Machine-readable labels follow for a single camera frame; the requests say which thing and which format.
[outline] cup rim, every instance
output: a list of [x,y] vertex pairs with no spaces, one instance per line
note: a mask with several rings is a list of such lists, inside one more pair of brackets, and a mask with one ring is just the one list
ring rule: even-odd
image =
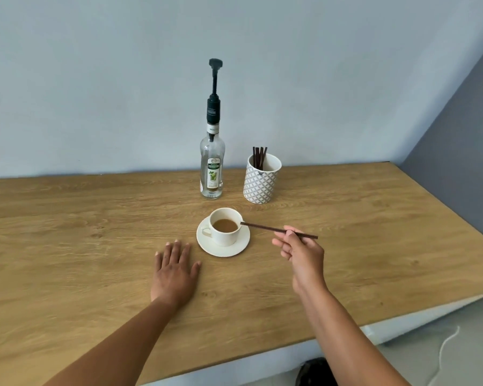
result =
[[240,225],[240,224],[236,224],[236,225],[238,226],[238,229],[236,229],[236,230],[235,230],[235,231],[233,231],[233,232],[228,232],[228,233],[226,233],[226,232],[221,232],[221,231],[219,231],[219,230],[215,229],[215,228],[213,227],[213,225],[211,224],[211,215],[213,215],[213,214],[214,214],[215,212],[217,212],[218,210],[222,210],[222,209],[225,209],[225,208],[227,208],[227,209],[229,209],[229,210],[232,210],[232,211],[235,211],[235,212],[236,212],[236,213],[237,213],[237,214],[240,216],[240,221],[242,221],[242,220],[243,220],[242,214],[240,214],[240,213],[238,212],[238,210],[235,210],[234,208],[231,208],[231,207],[219,207],[219,208],[217,208],[216,210],[213,210],[213,211],[211,212],[211,214],[209,214],[209,216],[207,217],[207,222],[208,222],[208,224],[209,224],[209,229],[210,229],[210,230],[212,230],[212,231],[214,230],[216,233],[220,233],[220,234],[233,234],[233,233],[236,233],[237,231],[239,231],[239,230],[242,228],[242,225]]
[[271,170],[271,171],[264,171],[264,170],[260,170],[260,169],[256,169],[251,163],[250,163],[250,158],[253,156],[253,154],[251,154],[248,158],[247,158],[247,163],[250,165],[250,167],[252,169],[254,169],[255,171],[258,171],[258,172],[263,172],[263,173],[274,173],[274,172],[277,172],[278,170],[281,170],[281,168],[283,167],[283,163],[281,162],[280,159],[278,159],[275,155],[273,154],[270,154],[270,153],[267,153],[265,157],[267,156],[272,156],[274,157],[277,161],[279,161],[279,168],[277,169],[274,169],[274,170]]

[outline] patterned cup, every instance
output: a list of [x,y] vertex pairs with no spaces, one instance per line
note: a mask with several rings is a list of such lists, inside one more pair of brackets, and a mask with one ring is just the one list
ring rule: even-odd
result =
[[243,186],[243,196],[252,203],[263,204],[270,202],[273,188],[276,184],[277,172],[282,167],[281,161],[271,154],[265,156],[262,171],[254,168],[253,156],[247,160],[247,172]]

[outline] black pump dispenser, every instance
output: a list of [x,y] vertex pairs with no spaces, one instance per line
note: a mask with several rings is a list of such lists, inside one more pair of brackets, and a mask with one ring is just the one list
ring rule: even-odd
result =
[[219,124],[220,122],[220,99],[216,94],[216,77],[218,70],[222,67],[223,62],[217,58],[210,59],[210,66],[213,69],[213,93],[207,100],[207,122],[209,124]]

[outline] black shoe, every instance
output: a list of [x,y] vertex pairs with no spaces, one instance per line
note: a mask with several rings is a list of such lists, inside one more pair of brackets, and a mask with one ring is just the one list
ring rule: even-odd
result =
[[295,386],[337,386],[325,358],[308,360],[301,367],[295,380]]

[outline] left arm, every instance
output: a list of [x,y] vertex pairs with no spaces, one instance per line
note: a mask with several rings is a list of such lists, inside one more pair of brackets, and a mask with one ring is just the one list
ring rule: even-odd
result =
[[156,252],[152,303],[44,386],[134,386],[161,332],[192,297],[200,262],[189,269],[189,244]]

